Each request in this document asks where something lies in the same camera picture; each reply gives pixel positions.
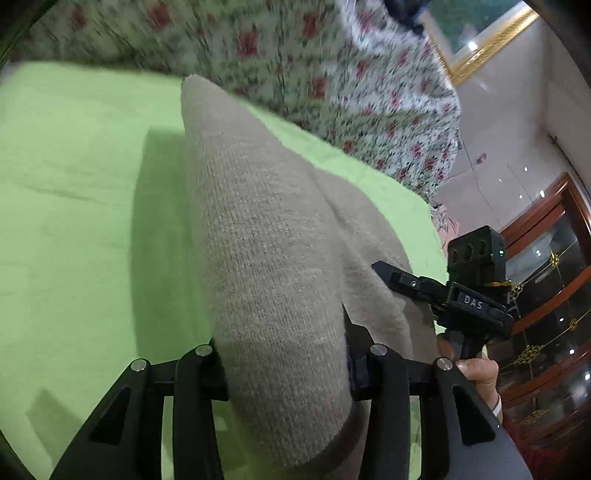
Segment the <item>person's right hand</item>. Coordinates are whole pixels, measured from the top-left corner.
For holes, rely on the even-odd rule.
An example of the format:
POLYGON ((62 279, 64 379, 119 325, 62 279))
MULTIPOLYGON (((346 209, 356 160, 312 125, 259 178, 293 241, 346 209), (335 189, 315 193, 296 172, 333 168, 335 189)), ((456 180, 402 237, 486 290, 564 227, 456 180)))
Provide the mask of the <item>person's right hand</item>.
POLYGON ((497 390, 499 375, 497 362, 489 359, 484 353, 481 353, 476 358, 460 360, 456 355, 453 344, 445 334, 439 334, 437 342, 440 355, 449 358, 456 364, 492 410, 493 415, 500 423, 503 423, 502 398, 497 390))

